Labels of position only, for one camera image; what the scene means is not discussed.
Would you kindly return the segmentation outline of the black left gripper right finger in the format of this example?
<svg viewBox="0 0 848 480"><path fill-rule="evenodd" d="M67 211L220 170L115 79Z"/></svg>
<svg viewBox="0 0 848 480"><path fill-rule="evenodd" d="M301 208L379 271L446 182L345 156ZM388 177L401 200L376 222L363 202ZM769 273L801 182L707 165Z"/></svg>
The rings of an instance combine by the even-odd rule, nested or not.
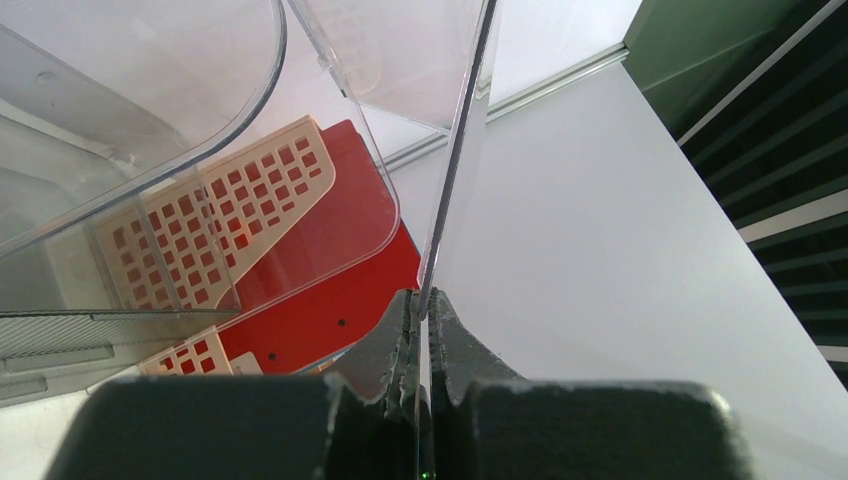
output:
<svg viewBox="0 0 848 480"><path fill-rule="evenodd" d="M752 479L736 415L688 381L548 381L518 374L427 302L440 479Z"/></svg>

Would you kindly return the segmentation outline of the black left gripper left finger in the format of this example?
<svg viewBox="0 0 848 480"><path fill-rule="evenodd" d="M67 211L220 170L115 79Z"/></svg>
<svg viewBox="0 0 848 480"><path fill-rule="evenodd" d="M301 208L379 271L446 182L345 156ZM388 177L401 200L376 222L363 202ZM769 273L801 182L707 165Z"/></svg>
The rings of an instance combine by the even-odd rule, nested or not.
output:
<svg viewBox="0 0 848 480"><path fill-rule="evenodd" d="M318 375L136 376L83 404L51 479L412 479L419 295Z"/></svg>

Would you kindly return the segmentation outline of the red folder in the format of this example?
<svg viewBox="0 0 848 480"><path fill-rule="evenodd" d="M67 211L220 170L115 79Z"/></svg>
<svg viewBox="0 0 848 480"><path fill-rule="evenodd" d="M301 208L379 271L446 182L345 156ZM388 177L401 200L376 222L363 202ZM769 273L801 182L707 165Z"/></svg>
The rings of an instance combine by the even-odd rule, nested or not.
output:
<svg viewBox="0 0 848 480"><path fill-rule="evenodd" d="M236 375L322 370L417 286L418 248L362 136L345 120L321 137L334 185L236 283L244 315L219 333Z"/></svg>

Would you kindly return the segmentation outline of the clear grey drawer organizer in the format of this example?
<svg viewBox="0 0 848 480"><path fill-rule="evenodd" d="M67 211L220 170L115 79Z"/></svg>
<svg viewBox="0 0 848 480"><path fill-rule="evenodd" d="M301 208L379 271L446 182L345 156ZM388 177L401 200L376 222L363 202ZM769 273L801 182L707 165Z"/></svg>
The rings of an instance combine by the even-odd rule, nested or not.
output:
<svg viewBox="0 0 848 480"><path fill-rule="evenodd" d="M5 1L1 403L232 375L231 322L383 250L494 1Z"/></svg>

